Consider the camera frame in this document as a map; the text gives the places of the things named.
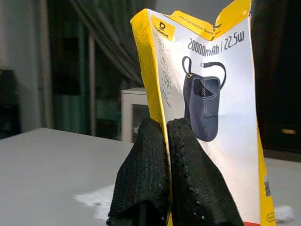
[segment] black glove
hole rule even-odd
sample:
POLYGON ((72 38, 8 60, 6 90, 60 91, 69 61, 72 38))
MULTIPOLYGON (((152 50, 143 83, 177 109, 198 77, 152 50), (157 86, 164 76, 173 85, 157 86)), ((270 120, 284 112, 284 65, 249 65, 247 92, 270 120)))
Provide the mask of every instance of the black glove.
POLYGON ((160 125, 143 120, 130 154, 120 167, 108 225, 163 226, 169 206, 166 147, 160 125))
POLYGON ((186 119, 167 124, 174 226, 243 226, 227 185, 186 119))

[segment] table surface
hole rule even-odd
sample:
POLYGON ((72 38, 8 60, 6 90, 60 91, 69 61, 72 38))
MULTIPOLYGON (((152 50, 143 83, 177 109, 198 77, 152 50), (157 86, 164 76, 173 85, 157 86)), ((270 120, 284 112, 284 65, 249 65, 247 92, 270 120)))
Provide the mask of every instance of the table surface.
MULTIPOLYGON (((104 226, 74 196, 111 185, 132 144, 53 129, 0 140, 1 226, 104 226)), ((275 205, 301 225, 301 163, 266 159, 275 205)))

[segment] gloved hand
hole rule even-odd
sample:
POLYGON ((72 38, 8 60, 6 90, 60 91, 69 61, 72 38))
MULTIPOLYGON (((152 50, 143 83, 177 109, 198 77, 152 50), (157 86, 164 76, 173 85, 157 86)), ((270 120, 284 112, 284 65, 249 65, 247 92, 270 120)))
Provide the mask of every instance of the gloved hand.
POLYGON ((174 226, 243 226, 227 185, 188 121, 167 124, 174 226))
POLYGON ((107 225, 164 226, 169 208, 166 147, 160 125, 143 120, 120 167, 107 225))

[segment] product box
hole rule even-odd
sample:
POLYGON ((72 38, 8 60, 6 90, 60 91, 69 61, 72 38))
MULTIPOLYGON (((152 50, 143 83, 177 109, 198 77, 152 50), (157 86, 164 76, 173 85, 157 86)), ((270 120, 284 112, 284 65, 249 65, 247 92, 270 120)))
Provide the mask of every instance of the product box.
POLYGON ((249 0, 233 1, 215 25, 181 11, 144 9, 131 24, 150 116, 163 128, 167 152, 166 123, 187 118, 245 225, 274 226, 256 119, 250 7, 249 0))

